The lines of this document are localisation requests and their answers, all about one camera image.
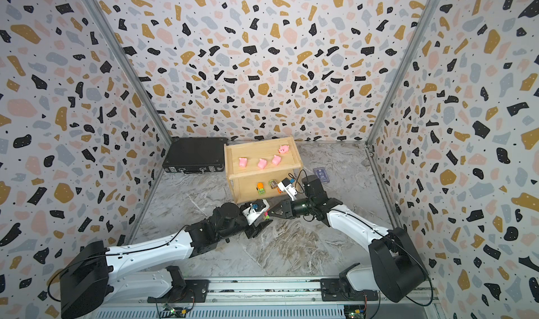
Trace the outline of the green orange mixer truck toy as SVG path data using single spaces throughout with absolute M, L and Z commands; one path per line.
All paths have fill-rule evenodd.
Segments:
M 256 189 L 257 189 L 257 192 L 259 194 L 264 194 L 265 193 L 265 187 L 264 187 L 264 184 L 262 182 L 259 182 L 257 185 L 256 185 Z

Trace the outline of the wooden two-tier shelf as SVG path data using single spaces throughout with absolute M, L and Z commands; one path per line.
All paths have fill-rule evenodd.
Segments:
M 290 152 L 281 156 L 282 162 L 274 166 L 272 159 L 278 155 L 278 149 L 282 145 L 289 145 Z M 245 168 L 239 167 L 239 158 L 248 159 Z M 264 170 L 257 167 L 259 159 L 266 159 L 268 166 Z M 270 180 L 282 181 L 290 174 L 297 175 L 303 169 L 303 161 L 300 157 L 296 142 L 293 137 L 269 139 L 243 144 L 225 146 L 225 173 L 227 183 L 236 204 L 255 201 L 259 198 L 273 198 L 281 194 L 277 188 L 272 189 Z M 262 182 L 265 193 L 259 194 L 256 185 Z

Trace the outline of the pink toy pig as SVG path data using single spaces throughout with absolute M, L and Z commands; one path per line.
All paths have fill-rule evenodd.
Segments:
M 268 166 L 268 161 L 266 159 L 259 159 L 259 162 L 257 164 L 257 167 L 260 170 L 264 170 Z
M 239 167 L 245 168 L 248 164 L 248 159 L 241 157 L 239 158 Z
M 278 156 L 278 155 L 274 155 L 273 159 L 272 159 L 272 164 L 274 166 L 277 166 L 279 165 L 280 163 L 282 162 L 282 157 L 281 156 Z
M 283 156 L 290 152 L 290 146 L 289 145 L 282 145 L 278 149 L 278 156 Z

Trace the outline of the black briefcase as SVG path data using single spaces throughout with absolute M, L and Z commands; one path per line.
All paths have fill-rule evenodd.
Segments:
M 224 137 L 173 137 L 162 167 L 185 175 L 222 172 L 227 144 Z

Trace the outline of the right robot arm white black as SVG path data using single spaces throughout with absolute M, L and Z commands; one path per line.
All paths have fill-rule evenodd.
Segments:
M 339 274 L 338 289 L 345 299 L 379 292 L 391 302 L 409 299 L 423 282 L 432 282 L 408 233 L 388 229 L 352 212 L 342 201 L 328 197 L 315 175 L 303 179 L 305 197 L 288 197 L 268 210 L 269 217 L 314 220 L 344 233 L 369 253 L 370 266 L 354 264 Z

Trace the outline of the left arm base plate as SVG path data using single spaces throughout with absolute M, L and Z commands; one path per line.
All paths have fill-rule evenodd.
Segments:
M 149 304 L 204 303 L 209 291 L 210 280 L 186 280 L 185 286 L 173 286 L 162 297 L 148 297 Z

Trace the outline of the blue card deck box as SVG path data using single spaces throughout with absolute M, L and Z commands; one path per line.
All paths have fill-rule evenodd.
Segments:
M 323 183 L 330 182 L 329 175 L 324 167 L 317 167 L 313 169 L 313 173 L 320 179 Z

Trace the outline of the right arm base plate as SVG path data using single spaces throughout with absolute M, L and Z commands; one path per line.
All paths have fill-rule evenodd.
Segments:
M 374 290 L 357 291 L 343 278 L 322 278 L 320 280 L 323 302 L 377 302 L 378 293 Z

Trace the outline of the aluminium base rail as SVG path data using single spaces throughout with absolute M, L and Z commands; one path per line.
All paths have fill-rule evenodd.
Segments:
M 444 318 L 431 289 L 422 284 L 409 299 L 391 302 L 323 302 L 320 280 L 329 277 L 202 278 L 210 280 L 204 303 L 149 304 L 112 301 L 89 318 Z

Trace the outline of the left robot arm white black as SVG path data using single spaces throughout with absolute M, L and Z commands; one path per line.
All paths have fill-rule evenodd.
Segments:
M 180 301 L 188 284 L 175 261 L 209 253 L 239 233 L 255 238 L 271 223 L 269 207 L 264 199 L 225 203 L 210 217 L 159 239 L 112 247 L 102 240 L 90 243 L 56 274 L 62 318 L 85 316 L 108 302 Z

